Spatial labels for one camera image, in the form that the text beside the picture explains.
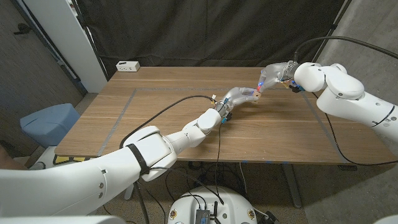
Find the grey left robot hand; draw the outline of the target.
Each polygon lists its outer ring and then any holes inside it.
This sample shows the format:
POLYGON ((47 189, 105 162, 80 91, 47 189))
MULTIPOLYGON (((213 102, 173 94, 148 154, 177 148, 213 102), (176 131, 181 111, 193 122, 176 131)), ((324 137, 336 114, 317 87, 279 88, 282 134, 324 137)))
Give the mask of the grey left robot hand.
POLYGON ((233 110, 235 106, 245 102, 257 101, 259 96, 257 90, 247 87, 234 87, 230 89, 223 99, 216 104, 216 110, 221 113, 227 113, 233 110))

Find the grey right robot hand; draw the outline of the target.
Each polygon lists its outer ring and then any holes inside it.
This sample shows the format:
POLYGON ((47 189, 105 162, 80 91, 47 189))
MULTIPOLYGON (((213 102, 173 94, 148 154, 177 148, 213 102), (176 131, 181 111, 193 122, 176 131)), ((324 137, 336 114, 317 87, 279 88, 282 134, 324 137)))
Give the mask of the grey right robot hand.
POLYGON ((286 80, 293 79, 294 72, 299 64, 292 60, 288 62, 272 63, 261 70, 257 91, 262 93, 264 90, 286 80))

